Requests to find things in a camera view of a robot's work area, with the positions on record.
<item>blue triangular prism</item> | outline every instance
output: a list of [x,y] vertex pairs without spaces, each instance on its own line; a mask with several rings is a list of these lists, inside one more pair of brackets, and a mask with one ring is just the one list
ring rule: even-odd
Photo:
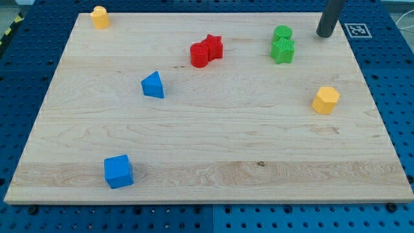
[[164,98],[164,91],[162,90],[162,83],[158,71],[155,71],[146,79],[142,80],[141,86],[144,91],[144,95]]

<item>yellow hexagonal block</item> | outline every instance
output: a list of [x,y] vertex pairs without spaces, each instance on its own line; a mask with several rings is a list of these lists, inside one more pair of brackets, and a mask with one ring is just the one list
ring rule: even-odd
[[341,95],[333,87],[321,87],[312,107],[319,114],[331,114]]
[[94,7],[93,12],[91,13],[91,18],[96,29],[103,29],[111,24],[109,22],[108,13],[103,6]]

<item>black cylinder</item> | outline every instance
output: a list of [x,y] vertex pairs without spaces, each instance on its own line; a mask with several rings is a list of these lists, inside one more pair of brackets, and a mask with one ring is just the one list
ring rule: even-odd
[[332,35],[344,4],[345,0],[328,0],[319,21],[318,29],[316,29],[317,35],[323,38]]

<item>wooden board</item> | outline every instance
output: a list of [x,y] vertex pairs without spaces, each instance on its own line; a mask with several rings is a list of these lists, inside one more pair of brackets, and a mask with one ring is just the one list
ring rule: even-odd
[[[9,204],[409,202],[413,192],[340,26],[319,13],[80,14],[5,201]],[[293,29],[291,64],[269,57]],[[189,48],[223,37],[203,69]],[[165,99],[143,96],[159,71]],[[341,99],[331,115],[320,86]],[[128,154],[133,186],[112,190],[104,159]]]

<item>blue pegboard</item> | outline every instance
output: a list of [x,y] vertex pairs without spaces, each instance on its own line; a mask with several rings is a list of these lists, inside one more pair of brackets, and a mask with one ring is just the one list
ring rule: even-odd
[[[320,0],[37,0],[0,60],[3,200],[78,13],[321,12]],[[347,39],[402,165],[414,175],[413,54],[377,0],[348,0],[340,17],[372,38]],[[414,232],[408,205],[8,206],[0,232]]]

